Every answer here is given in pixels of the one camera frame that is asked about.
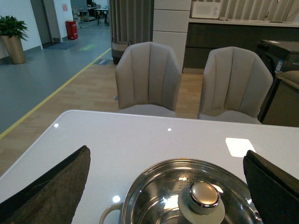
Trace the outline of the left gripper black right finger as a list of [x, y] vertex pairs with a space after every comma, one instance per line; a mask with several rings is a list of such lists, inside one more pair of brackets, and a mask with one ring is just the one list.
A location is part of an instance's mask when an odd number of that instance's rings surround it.
[[299, 222], [299, 180], [252, 150], [243, 170], [253, 204], [265, 224]]

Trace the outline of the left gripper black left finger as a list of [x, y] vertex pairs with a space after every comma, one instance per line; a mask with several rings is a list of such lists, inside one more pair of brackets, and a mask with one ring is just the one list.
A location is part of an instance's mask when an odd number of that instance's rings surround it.
[[83, 195], [91, 152], [82, 146], [0, 204], [2, 224], [70, 224]]

